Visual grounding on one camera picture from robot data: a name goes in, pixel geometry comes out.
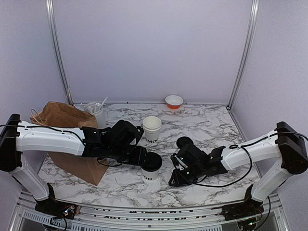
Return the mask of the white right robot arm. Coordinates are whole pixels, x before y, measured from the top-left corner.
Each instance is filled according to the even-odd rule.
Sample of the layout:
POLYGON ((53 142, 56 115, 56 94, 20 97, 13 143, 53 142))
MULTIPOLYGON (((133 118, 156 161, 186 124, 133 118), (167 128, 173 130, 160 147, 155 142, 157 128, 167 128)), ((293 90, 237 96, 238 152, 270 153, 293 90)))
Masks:
POLYGON ((201 177, 224 174, 246 164, 251 166, 275 158, 275 164, 247 189, 244 201, 239 203, 238 211, 248 216, 289 177, 308 169, 307 140, 307 136, 296 132, 284 121, 259 138, 228 147, 220 146, 209 154, 195 146, 190 138, 181 137, 177 140, 179 151, 171 156, 171 160, 175 166, 183 163, 185 168, 173 170, 169 185, 198 185, 201 177))

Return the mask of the single white paper cup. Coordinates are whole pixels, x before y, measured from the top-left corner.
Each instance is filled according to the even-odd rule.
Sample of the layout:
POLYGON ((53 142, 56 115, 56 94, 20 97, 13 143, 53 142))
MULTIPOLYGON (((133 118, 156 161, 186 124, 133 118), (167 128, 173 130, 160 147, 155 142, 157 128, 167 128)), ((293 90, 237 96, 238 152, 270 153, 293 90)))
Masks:
POLYGON ((142 168, 141 170, 142 170, 142 174, 143 174, 143 176, 146 180, 153 181, 153 180, 157 179, 157 177, 158 177, 159 169, 156 170, 156 171, 147 171, 147 170, 142 168))

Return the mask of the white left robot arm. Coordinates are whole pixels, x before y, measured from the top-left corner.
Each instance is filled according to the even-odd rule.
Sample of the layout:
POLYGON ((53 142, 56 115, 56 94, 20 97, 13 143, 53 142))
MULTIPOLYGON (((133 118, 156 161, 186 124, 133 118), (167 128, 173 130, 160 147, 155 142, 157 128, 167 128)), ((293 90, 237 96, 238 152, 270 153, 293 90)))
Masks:
POLYGON ((20 120, 12 114, 0 133, 0 169, 11 174, 50 214, 57 214, 61 204, 53 190, 22 156, 25 151, 70 154, 82 158, 109 158, 120 164, 143 166, 146 149, 138 145, 144 131, 125 120, 113 127, 97 129, 54 128, 20 120))

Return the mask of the black coffee cup lid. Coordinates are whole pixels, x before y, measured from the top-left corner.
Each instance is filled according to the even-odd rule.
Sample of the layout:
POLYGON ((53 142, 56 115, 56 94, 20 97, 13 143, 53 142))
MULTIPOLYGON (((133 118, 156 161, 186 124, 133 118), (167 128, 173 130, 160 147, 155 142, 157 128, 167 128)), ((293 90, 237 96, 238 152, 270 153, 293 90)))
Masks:
POLYGON ((141 168, 148 172, 154 172, 160 169, 162 166, 162 158, 159 154, 149 152, 145 155, 144 162, 141 168))

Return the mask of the white paper cups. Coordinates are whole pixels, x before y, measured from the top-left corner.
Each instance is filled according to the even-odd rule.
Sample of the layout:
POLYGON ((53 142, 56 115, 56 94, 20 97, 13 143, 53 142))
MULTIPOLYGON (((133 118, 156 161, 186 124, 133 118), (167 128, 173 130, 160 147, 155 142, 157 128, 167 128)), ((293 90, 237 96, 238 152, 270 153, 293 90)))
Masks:
POLYGON ((143 120, 142 126, 146 141, 151 144, 157 143, 162 127, 161 119, 156 116, 148 116, 143 120))

